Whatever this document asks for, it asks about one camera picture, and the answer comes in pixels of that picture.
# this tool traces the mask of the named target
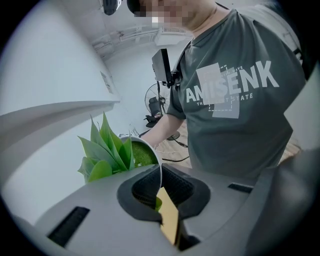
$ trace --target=white surface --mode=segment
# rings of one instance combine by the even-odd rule
[[[320,148],[320,65],[317,63],[302,92],[286,110],[294,138],[303,150]]]
[[[171,69],[187,43],[188,41],[182,41],[167,47]],[[146,108],[145,96],[147,90],[157,82],[152,68],[152,57],[160,48],[151,44],[136,46],[114,55],[105,62],[121,95],[121,103],[129,111],[132,124],[140,134],[149,130],[146,127],[148,122],[143,120],[146,115],[150,115]]]
[[[0,63],[0,116],[44,104],[116,101],[100,71],[107,69],[53,1],[21,22]]]
[[[90,138],[90,114],[101,126],[106,111],[115,133],[133,129],[120,103],[113,109],[112,104],[102,109],[86,104],[119,97],[110,72],[67,17],[53,1],[41,2],[15,32],[1,59],[0,116],[12,121],[0,138],[1,196],[13,214],[32,225],[84,185],[77,170],[85,153],[77,136]],[[100,72],[114,94],[109,94]],[[75,103],[74,109],[61,108],[67,103]],[[59,111],[52,113],[50,106],[55,104]],[[16,111],[30,108],[38,112],[21,125]],[[7,118],[13,115],[16,119]]]
[[[98,127],[103,110],[115,133],[128,130],[126,120],[118,117],[121,109],[116,104],[112,110],[81,113],[42,127],[0,154],[0,169],[12,172],[1,184],[1,195],[13,214],[34,225],[46,210],[85,184],[77,172],[85,156],[77,136],[90,139],[90,114],[99,114],[93,118]],[[3,182],[3,171],[0,175]]]

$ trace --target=person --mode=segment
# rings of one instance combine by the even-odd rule
[[[276,166],[293,133],[284,112],[311,73],[308,62],[301,65],[261,23],[215,1],[139,4],[146,16],[193,34],[179,64],[181,84],[171,88],[167,114],[142,139],[155,146],[186,120],[192,168],[256,178],[264,168]],[[276,3],[265,6],[294,29]]]

